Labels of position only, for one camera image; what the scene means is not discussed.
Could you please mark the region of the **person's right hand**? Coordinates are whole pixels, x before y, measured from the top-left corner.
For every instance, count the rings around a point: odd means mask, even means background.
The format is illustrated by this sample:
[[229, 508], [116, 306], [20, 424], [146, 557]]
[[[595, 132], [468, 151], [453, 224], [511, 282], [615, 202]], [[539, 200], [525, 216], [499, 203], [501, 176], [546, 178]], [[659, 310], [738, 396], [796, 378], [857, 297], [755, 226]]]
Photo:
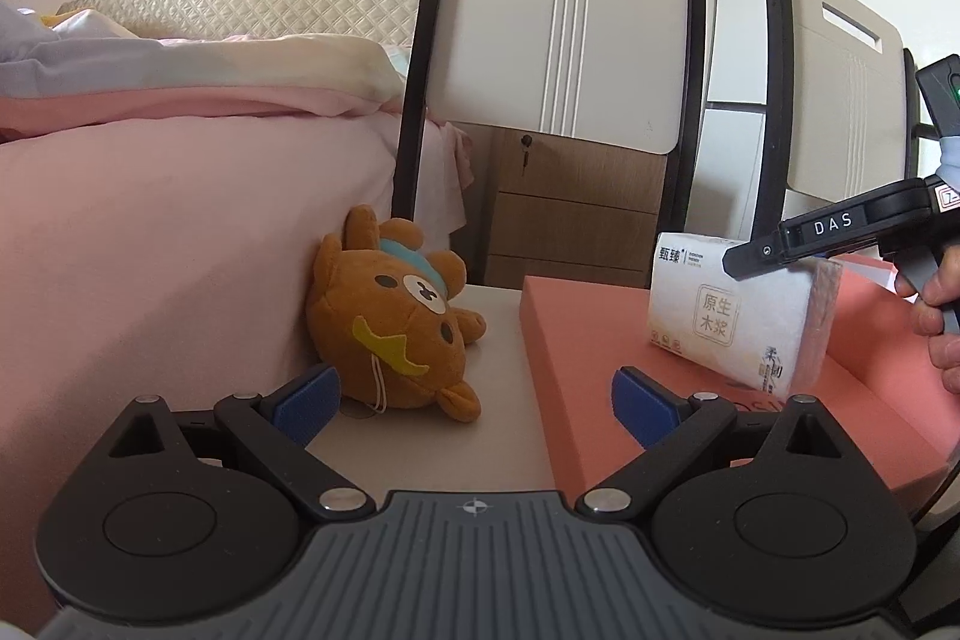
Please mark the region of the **person's right hand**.
[[957, 395], [960, 388], [960, 336], [947, 333], [940, 307], [957, 301], [960, 296], [958, 247], [947, 248], [937, 273], [924, 284], [923, 291], [916, 291], [903, 275], [896, 275], [895, 291], [900, 298], [914, 298], [913, 330], [928, 343], [931, 364], [939, 370], [944, 388]]

